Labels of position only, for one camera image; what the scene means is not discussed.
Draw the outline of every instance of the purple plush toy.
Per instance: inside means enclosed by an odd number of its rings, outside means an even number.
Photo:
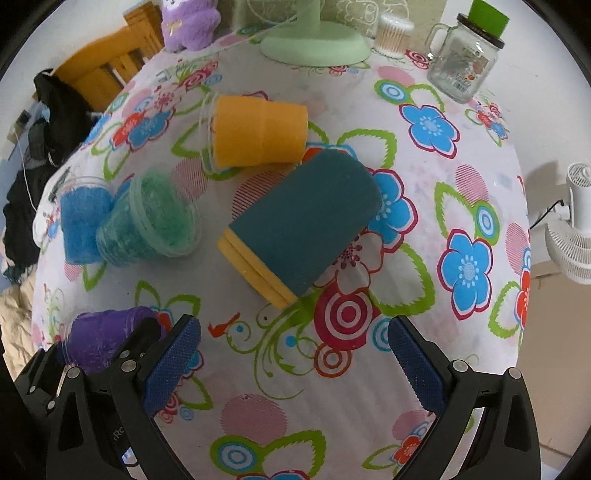
[[[222,17],[217,0],[164,0],[162,33],[167,51],[201,50],[213,41]]]

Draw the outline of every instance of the fan grille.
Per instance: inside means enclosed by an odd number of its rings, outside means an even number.
[[[586,163],[573,163],[569,166],[569,180],[577,187],[591,187],[591,167]]]
[[[591,236],[584,236],[563,220],[546,224],[550,258],[571,280],[591,284]]]

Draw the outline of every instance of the table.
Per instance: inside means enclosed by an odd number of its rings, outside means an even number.
[[[203,338],[157,422],[195,478],[389,480],[434,419],[389,351],[390,318],[408,315],[450,359],[480,371],[500,373],[517,360],[531,261],[511,132],[492,92],[459,105],[428,83],[418,53],[293,67],[266,59],[248,41],[254,32],[219,40],[215,48],[242,43],[206,58],[155,56],[52,179],[35,220],[34,343],[47,348],[83,311],[145,305],[164,325],[192,313]],[[216,241],[287,172],[204,174],[196,131],[210,91],[306,105],[306,157],[344,151],[382,191],[367,228],[283,312]],[[66,263],[52,185],[91,175],[121,188],[157,163],[173,166],[199,198],[198,249],[128,268]]]

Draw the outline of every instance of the plastic cup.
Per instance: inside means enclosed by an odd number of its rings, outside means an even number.
[[[200,238],[197,206],[164,167],[136,175],[96,232],[102,258],[117,267],[188,255]]]
[[[208,93],[197,139],[207,174],[263,164],[299,164],[306,150],[305,106]]]
[[[86,265],[102,260],[96,231],[112,206],[111,188],[102,179],[80,177],[61,188],[61,230],[68,263]]]
[[[80,367],[86,374],[98,373],[111,364],[117,349],[135,327],[148,317],[157,318],[148,307],[130,310],[82,313],[64,331],[61,349],[67,365]]]

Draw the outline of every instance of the beige blanket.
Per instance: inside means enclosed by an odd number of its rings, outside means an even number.
[[[35,287],[33,273],[19,286],[0,294],[0,327],[4,344],[4,361],[12,378],[16,378],[35,354],[31,340],[31,310]]]

